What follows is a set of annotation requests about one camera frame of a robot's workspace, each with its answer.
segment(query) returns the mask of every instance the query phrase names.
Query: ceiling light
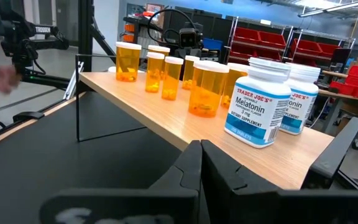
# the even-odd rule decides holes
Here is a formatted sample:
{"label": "ceiling light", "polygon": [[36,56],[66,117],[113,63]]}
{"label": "ceiling light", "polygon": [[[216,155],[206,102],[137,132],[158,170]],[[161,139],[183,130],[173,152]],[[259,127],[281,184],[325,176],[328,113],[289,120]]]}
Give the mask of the ceiling light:
{"label": "ceiling light", "polygon": [[352,2],[349,4],[343,4],[341,6],[335,6],[335,7],[330,7],[329,9],[319,9],[316,11],[311,11],[311,12],[307,12],[304,14],[299,14],[298,17],[307,17],[307,16],[313,16],[316,14],[321,14],[324,12],[333,12],[333,11],[337,11],[337,10],[342,10],[342,9],[349,9],[352,7],[357,7],[358,6],[358,1],[357,2]]}
{"label": "ceiling light", "polygon": [[313,16],[313,15],[321,14],[323,12],[324,12],[323,10],[316,10],[316,11],[307,12],[307,13],[304,13],[304,14],[298,15],[298,16],[299,17]]}
{"label": "ceiling light", "polygon": [[340,6],[340,4],[338,3],[325,1],[325,0],[301,0],[296,2],[295,4],[300,6],[320,8],[320,9],[327,9],[335,6]]}
{"label": "ceiling light", "polygon": [[358,2],[355,2],[355,3],[345,4],[343,6],[332,7],[330,9],[326,9],[326,10],[327,10],[327,12],[332,12],[332,11],[337,11],[337,10],[341,10],[341,9],[349,9],[349,8],[357,7],[357,6],[358,6]]}

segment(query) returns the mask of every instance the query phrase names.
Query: wooden board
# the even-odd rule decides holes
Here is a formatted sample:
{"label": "wooden board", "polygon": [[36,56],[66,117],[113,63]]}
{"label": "wooden board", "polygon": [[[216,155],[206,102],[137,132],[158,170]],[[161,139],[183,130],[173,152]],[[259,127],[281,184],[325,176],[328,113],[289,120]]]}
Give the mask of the wooden board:
{"label": "wooden board", "polygon": [[[72,98],[72,99],[70,99],[70,100],[68,100],[68,101],[66,101],[66,102],[64,102],[64,103],[61,103],[61,104],[59,104],[59,105],[57,105],[57,106],[55,106],[55,107],[49,109],[49,110],[46,111],[44,114],[45,114],[45,116],[48,116],[48,115],[50,115],[50,114],[52,114],[53,112],[59,110],[60,108],[63,108],[64,106],[68,105],[69,103],[71,103],[71,102],[73,102],[73,101],[75,101],[75,97]],[[5,133],[3,133],[3,134],[0,135],[0,141],[3,140],[4,138],[10,136],[11,134],[15,133],[16,131],[18,131],[18,130],[20,130],[20,129],[22,129],[22,128],[24,128],[24,127],[30,125],[30,124],[33,124],[33,123],[35,123],[35,122],[37,122],[36,119],[31,119],[31,120],[29,120],[29,121],[24,122],[23,124],[20,124],[20,125],[16,126],[15,128],[12,128],[11,130],[9,130],[9,131],[7,131],[7,132],[5,132]]]}
{"label": "wooden board", "polygon": [[347,75],[339,72],[322,71],[324,75],[332,75],[339,78],[346,78]]}
{"label": "wooden board", "polygon": [[343,94],[339,94],[339,93],[332,93],[327,90],[318,90],[318,94],[323,95],[323,96],[333,97],[333,98],[347,98],[347,99],[352,99],[352,100],[358,100],[358,98],[354,97],[354,96],[343,95]]}
{"label": "wooden board", "polygon": [[97,72],[82,73],[80,80],[179,149],[184,150],[192,140],[208,139],[284,189],[301,187],[310,165],[333,139],[305,128],[298,136],[279,132],[273,145],[256,149],[224,131],[227,115],[224,108],[219,108],[215,118],[190,114],[188,90],[179,89],[177,100],[167,101],[161,99],[161,92],[145,92],[144,73],[139,74],[135,83],[116,81],[115,73]]}

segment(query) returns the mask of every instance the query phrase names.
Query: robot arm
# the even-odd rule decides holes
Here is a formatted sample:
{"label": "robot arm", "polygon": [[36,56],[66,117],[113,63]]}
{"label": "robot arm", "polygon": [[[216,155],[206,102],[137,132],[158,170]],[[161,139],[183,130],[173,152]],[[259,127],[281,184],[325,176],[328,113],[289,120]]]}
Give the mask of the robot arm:
{"label": "robot arm", "polygon": [[[45,38],[30,39],[36,34],[43,34]],[[26,21],[11,9],[11,3],[8,0],[0,0],[0,36],[4,37],[1,46],[5,55],[12,57],[12,64],[23,76],[45,75],[45,71],[36,62],[37,50],[66,50],[69,46],[68,40],[57,27]],[[33,62],[42,71],[41,73],[26,68],[32,66]]]}

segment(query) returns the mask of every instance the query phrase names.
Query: white cap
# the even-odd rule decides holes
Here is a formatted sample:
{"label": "white cap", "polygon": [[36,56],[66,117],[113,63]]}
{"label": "white cap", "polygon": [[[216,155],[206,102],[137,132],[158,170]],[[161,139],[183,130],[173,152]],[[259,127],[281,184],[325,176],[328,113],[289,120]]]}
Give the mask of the white cap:
{"label": "white cap", "polygon": [[132,49],[132,50],[142,50],[142,46],[139,44],[131,44],[126,42],[116,42],[117,47],[122,47],[125,49]]}
{"label": "white cap", "polygon": [[202,70],[207,70],[211,72],[220,72],[220,73],[228,73],[230,68],[227,65],[223,65],[217,62],[211,62],[207,60],[200,60],[194,62],[194,67]]}
{"label": "white cap", "polygon": [[306,82],[315,82],[320,75],[320,68],[297,63],[287,64],[291,65],[290,78],[300,79]]}
{"label": "white cap", "polygon": [[159,52],[170,52],[171,49],[169,49],[168,47],[161,47],[161,46],[157,46],[157,45],[149,45],[147,47],[149,50],[155,50],[155,51],[159,51]]}
{"label": "white cap", "polygon": [[196,62],[196,61],[200,60],[200,58],[199,58],[199,57],[195,57],[195,56],[191,56],[191,55],[186,55],[185,60],[189,60],[189,61],[192,61],[192,62]]}
{"label": "white cap", "polygon": [[155,59],[164,59],[165,55],[156,52],[147,52],[147,57]]}
{"label": "white cap", "polygon": [[165,57],[165,62],[167,63],[174,63],[177,65],[183,65],[183,59],[182,58],[176,58],[176,57]]}
{"label": "white cap", "polygon": [[291,69],[288,64],[255,57],[251,57],[248,62],[250,65],[248,68],[249,76],[276,82],[287,80]]}
{"label": "white cap", "polygon": [[229,66],[229,68],[231,70],[248,73],[248,68],[249,68],[248,65],[242,65],[242,64],[238,64],[238,63],[227,63],[227,65]]}

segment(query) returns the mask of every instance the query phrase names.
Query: metal shelving unit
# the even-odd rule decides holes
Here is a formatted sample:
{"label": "metal shelving unit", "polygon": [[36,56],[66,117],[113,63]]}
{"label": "metal shelving unit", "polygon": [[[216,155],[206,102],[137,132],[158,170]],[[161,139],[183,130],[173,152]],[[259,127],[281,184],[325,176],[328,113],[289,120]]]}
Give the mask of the metal shelving unit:
{"label": "metal shelving unit", "polygon": [[342,48],[350,48],[352,49],[354,46],[354,43],[356,41],[356,38],[349,38],[349,37],[341,37],[338,35],[333,35],[333,34],[325,34],[322,32],[316,32],[316,31],[312,31],[312,30],[305,30],[305,29],[300,29],[300,30],[294,30],[291,35],[290,35],[290,43],[287,43],[287,45],[290,45],[293,41],[294,38],[294,34],[299,34],[298,37],[298,42],[296,43],[296,47],[295,47],[295,52],[292,53],[292,57],[285,57],[285,59],[288,59],[290,61],[293,61],[293,59],[295,58],[296,55],[302,55],[305,57],[309,57],[309,58],[314,58],[314,59],[318,59],[318,60],[327,60],[330,61],[331,58],[329,57],[322,57],[322,56],[318,56],[318,55],[311,55],[311,54],[305,54],[305,53],[299,53],[296,52],[298,50],[298,44],[302,38],[303,35],[309,35],[312,37],[322,37],[325,39],[331,39],[331,40],[337,40],[338,41],[338,46],[342,47]]}
{"label": "metal shelving unit", "polygon": [[[269,28],[272,28],[272,29],[278,29],[278,30],[281,30],[281,35],[283,35],[284,32],[287,30],[288,31],[288,37],[287,37],[285,48],[284,49],[277,49],[277,48],[274,48],[274,47],[267,47],[267,46],[263,46],[263,45],[251,44],[251,43],[248,43],[248,42],[241,42],[241,41],[234,40],[234,34],[236,32],[236,29],[238,28],[238,23],[239,22],[245,22],[247,24],[253,24],[253,25],[257,25],[257,26],[261,26],[261,27],[269,27]],[[355,38],[342,37],[342,36],[333,35],[333,34],[325,34],[325,33],[322,33],[322,32],[315,32],[315,31],[306,30],[306,29],[298,29],[298,30],[296,30],[292,26],[284,26],[284,25],[278,25],[278,24],[270,24],[270,25],[268,25],[268,24],[262,24],[262,23],[260,23],[260,21],[256,21],[256,20],[253,20],[253,19],[245,19],[245,18],[233,17],[232,26],[231,26],[231,30],[230,30],[230,34],[229,34],[229,40],[227,42],[227,47],[226,47],[227,51],[226,51],[224,62],[227,63],[230,58],[247,61],[246,58],[230,56],[230,52],[232,50],[233,44],[244,45],[244,46],[252,47],[254,49],[262,49],[262,50],[265,49],[265,50],[276,51],[276,52],[278,52],[280,54],[282,62],[284,62],[284,61],[292,62],[296,55],[304,56],[304,57],[308,57],[310,59],[315,59],[315,60],[320,60],[320,61],[326,61],[326,62],[331,61],[330,57],[323,57],[323,56],[320,56],[320,55],[311,55],[311,54],[305,54],[305,53],[297,52],[298,44],[299,44],[300,41],[298,41],[296,43],[295,52],[292,52],[291,57],[289,57],[289,55],[290,55],[290,46],[291,46],[291,44],[293,42],[295,34],[299,34],[298,37],[297,37],[298,40],[301,40],[301,38],[306,36],[306,35],[312,36],[312,37],[321,37],[321,38],[325,38],[325,39],[336,40],[338,46],[340,46],[342,48],[350,48],[350,49],[353,48],[354,43],[356,41]]]}
{"label": "metal shelving unit", "polygon": [[[253,24],[253,25],[257,25],[257,26],[261,26],[261,27],[268,27],[268,28],[272,28],[272,29],[278,29],[278,30],[281,30],[281,35],[283,35],[284,32],[287,30],[289,33],[288,33],[288,38],[287,38],[287,41],[286,41],[285,48],[284,49],[278,49],[278,48],[274,48],[274,47],[267,47],[267,46],[263,46],[263,45],[257,45],[257,44],[251,44],[251,43],[247,43],[247,42],[241,42],[241,41],[233,40],[234,39],[234,34],[236,32],[236,29],[237,29],[238,22],[245,22],[247,24]],[[229,41],[227,42],[228,50],[227,50],[227,53],[225,55],[224,61],[225,61],[225,63],[227,63],[230,58],[237,59],[237,60],[248,61],[248,59],[246,59],[246,58],[230,56],[230,51],[232,49],[233,44],[246,45],[248,47],[252,47],[252,48],[255,48],[255,49],[265,49],[265,50],[277,51],[281,55],[280,56],[281,61],[283,61],[284,56],[288,52],[289,43],[290,43],[290,37],[292,37],[292,32],[293,32],[293,26],[285,26],[285,25],[279,25],[279,24],[270,24],[270,25],[268,25],[268,24],[260,23],[260,21],[253,20],[253,19],[239,18],[238,16],[233,17],[232,26],[231,26],[231,30],[230,30],[230,34],[229,34]]]}

